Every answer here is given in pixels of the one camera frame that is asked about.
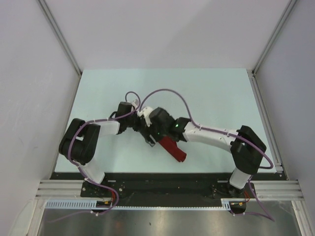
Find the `white table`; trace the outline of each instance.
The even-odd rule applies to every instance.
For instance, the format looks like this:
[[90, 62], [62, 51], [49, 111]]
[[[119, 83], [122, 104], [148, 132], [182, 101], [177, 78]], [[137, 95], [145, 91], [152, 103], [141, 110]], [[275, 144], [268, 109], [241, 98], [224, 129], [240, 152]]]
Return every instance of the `white table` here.
[[[85, 121], [107, 118], [132, 90], [143, 99], [160, 88], [178, 91], [187, 101], [196, 122], [206, 126], [238, 129], [251, 127], [267, 145], [249, 78], [245, 69], [122, 69], [85, 70], [75, 97], [69, 123], [74, 118]], [[165, 108], [174, 118], [188, 117], [182, 101], [170, 92], [153, 95], [146, 105]], [[235, 165], [230, 153], [200, 143], [179, 142], [187, 153], [177, 162], [159, 144], [150, 147], [131, 128], [121, 135], [98, 140], [94, 158], [105, 172], [116, 173], [220, 173], [232, 172]], [[262, 165], [268, 166], [265, 159]], [[55, 172], [78, 172], [59, 155]], [[276, 169], [259, 170], [274, 173]]]

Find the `gray floor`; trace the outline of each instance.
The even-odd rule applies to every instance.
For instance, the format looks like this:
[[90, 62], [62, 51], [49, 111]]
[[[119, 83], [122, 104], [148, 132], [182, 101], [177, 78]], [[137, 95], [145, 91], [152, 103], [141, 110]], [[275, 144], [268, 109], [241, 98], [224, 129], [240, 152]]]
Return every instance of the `gray floor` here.
[[[76, 210], [47, 209], [39, 236], [299, 236], [291, 202], [264, 202], [276, 222], [227, 211], [113, 210], [95, 217], [78, 214], [48, 223]], [[248, 210], [261, 212], [255, 202]]]

